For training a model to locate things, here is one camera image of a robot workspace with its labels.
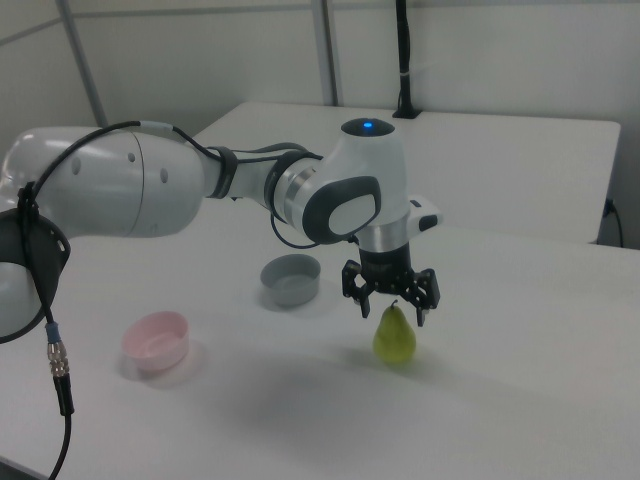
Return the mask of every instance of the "cable clip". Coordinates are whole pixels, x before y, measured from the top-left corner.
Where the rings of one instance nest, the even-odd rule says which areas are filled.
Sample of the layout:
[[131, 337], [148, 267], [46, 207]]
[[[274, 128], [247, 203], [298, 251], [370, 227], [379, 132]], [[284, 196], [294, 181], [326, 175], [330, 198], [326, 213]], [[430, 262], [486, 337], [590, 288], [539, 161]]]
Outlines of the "cable clip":
[[36, 221], [40, 215], [38, 204], [33, 195], [35, 183], [36, 182], [29, 182], [18, 191], [18, 213], [21, 218], [26, 218], [32, 222]]

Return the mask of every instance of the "bowl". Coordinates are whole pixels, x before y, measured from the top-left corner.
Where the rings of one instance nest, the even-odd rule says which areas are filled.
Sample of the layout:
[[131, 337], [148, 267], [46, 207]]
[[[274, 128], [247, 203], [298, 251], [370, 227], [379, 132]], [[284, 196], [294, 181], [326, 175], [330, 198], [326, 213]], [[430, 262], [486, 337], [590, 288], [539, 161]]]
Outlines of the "bowl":
[[285, 255], [262, 269], [260, 281], [276, 305], [302, 305], [318, 294], [320, 263], [309, 255]]
[[178, 363], [189, 350], [189, 324], [176, 312], [156, 312], [131, 325], [122, 351], [141, 370], [158, 371]]

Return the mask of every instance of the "black pole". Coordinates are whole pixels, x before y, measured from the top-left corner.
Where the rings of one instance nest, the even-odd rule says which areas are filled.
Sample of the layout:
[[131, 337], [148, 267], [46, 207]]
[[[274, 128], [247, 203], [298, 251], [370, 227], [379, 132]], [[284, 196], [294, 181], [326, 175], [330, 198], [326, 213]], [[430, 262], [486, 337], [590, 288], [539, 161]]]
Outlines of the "black pole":
[[411, 39], [407, 21], [406, 0], [396, 0], [396, 19], [398, 22], [398, 57], [400, 60], [400, 98], [394, 118], [416, 118], [420, 110], [411, 104], [411, 76], [409, 58], [411, 57]]

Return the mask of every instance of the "cable connector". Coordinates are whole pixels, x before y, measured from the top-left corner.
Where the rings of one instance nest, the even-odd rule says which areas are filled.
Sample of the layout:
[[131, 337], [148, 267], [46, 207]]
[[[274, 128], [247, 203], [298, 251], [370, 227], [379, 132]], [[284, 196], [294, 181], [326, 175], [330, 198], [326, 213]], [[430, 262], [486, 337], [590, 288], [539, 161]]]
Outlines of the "cable connector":
[[47, 357], [51, 366], [51, 375], [53, 376], [53, 384], [58, 395], [58, 405], [60, 407], [60, 415], [67, 417], [71, 415], [75, 409], [73, 408], [73, 397], [71, 396], [71, 378], [69, 377], [69, 360], [67, 359], [67, 349], [62, 343], [58, 324], [56, 322], [49, 323], [47, 330]]

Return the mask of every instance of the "gray bowl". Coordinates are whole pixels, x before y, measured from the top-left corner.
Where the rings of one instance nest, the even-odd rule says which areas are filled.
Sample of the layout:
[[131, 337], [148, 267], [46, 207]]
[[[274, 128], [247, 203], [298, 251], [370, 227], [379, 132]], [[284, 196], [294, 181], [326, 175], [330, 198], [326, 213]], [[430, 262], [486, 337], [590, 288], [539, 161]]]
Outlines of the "gray bowl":
[[292, 254], [269, 262], [260, 281], [274, 303], [293, 307], [307, 303], [318, 294], [320, 263], [309, 255]]

